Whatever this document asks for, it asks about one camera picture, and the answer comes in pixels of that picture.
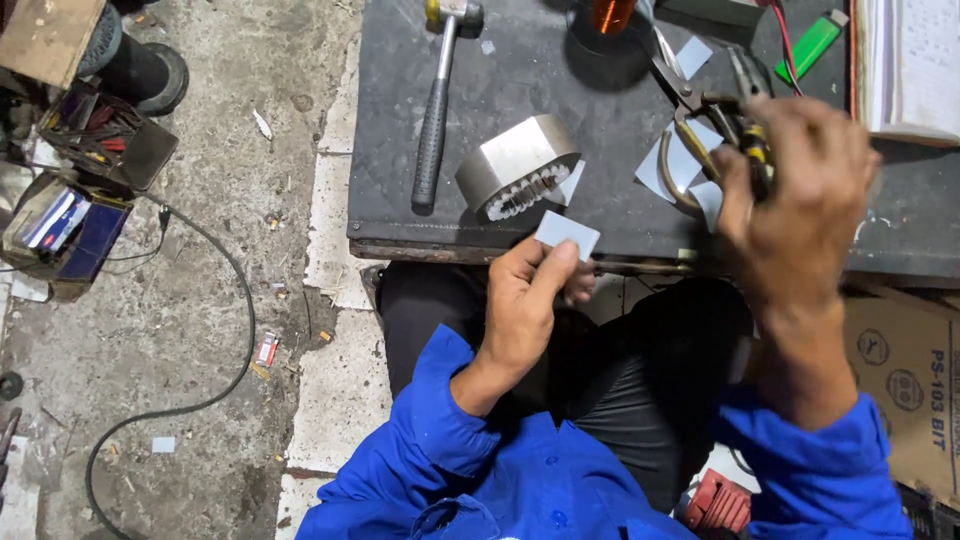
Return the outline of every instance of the hammer head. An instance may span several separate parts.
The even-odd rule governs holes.
[[[483,5],[477,0],[423,0],[426,19],[444,24],[449,17],[470,28],[483,28]]]

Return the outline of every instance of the blue sleeve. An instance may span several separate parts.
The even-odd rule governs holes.
[[[755,538],[911,538],[890,478],[890,444],[874,400],[821,430],[804,431],[737,386],[720,407],[717,440],[743,453],[761,493],[754,495]]]
[[[463,491],[499,442],[450,395],[450,379],[471,360],[468,343],[439,326],[390,420],[320,489],[322,503],[307,511],[297,540],[407,538],[427,506]]]

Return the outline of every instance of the button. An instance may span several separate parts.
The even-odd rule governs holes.
[[[560,510],[554,510],[550,517],[553,519],[553,523],[557,524],[558,528],[566,527],[566,514]]]

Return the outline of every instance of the hammer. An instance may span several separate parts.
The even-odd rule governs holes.
[[[482,29],[483,6],[477,0],[423,0],[428,21],[444,24],[444,46],[440,50],[440,66],[437,78],[430,88],[423,128],[420,131],[420,148],[417,151],[417,176],[410,202],[414,211],[428,215],[433,211],[437,198],[437,180],[440,177],[440,161],[444,155],[446,138],[446,102],[449,88],[450,65],[453,63],[453,43],[460,25]]]

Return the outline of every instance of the person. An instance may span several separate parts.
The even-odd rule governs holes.
[[[760,485],[754,538],[910,538],[838,292],[879,156],[822,102],[750,108],[777,164],[771,197],[754,200],[733,148],[713,154],[742,295],[684,280],[591,328],[555,324],[558,294],[584,301],[595,284],[569,241],[521,241],[493,262],[486,299],[466,267],[391,264],[377,291],[390,419],[320,489],[298,540],[695,538],[668,512],[714,436]],[[756,383],[726,386],[755,320]],[[537,412],[513,390],[544,352]]]

